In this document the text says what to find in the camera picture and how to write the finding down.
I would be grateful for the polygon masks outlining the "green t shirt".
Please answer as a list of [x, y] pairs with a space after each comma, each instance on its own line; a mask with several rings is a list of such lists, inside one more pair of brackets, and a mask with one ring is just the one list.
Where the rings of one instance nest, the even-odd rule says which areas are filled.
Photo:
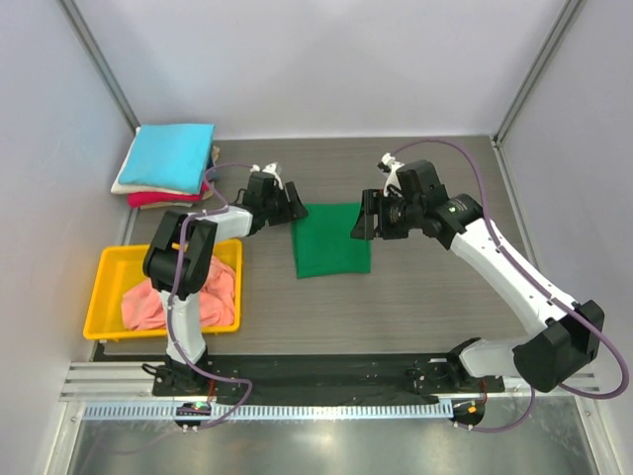
[[298, 279], [371, 272], [371, 243], [350, 236], [358, 203], [307, 204], [306, 209], [308, 215], [291, 230]]

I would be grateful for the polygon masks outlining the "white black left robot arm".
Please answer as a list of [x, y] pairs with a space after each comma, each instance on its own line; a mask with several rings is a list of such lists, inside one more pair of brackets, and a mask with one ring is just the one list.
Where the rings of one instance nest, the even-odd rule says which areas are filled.
[[237, 200], [218, 210], [164, 214], [142, 265], [159, 294], [167, 328], [165, 362], [142, 368], [154, 377], [153, 395], [200, 395], [212, 379], [200, 325], [200, 294], [215, 245], [307, 215], [295, 184], [282, 180], [276, 162], [252, 166]]

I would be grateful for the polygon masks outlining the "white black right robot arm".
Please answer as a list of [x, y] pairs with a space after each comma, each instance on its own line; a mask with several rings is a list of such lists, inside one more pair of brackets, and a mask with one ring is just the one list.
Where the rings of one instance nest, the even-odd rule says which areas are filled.
[[523, 325], [522, 338], [471, 338], [447, 355], [446, 380], [466, 392], [485, 376], [520, 377], [539, 392], [550, 392], [593, 361], [604, 313], [587, 301], [579, 304], [543, 277], [488, 225], [482, 206], [471, 196], [450, 197], [434, 165], [409, 164], [385, 154], [378, 163], [386, 178], [380, 189], [362, 194], [359, 217], [350, 235], [371, 240], [407, 238], [420, 230], [474, 268], [509, 305]]

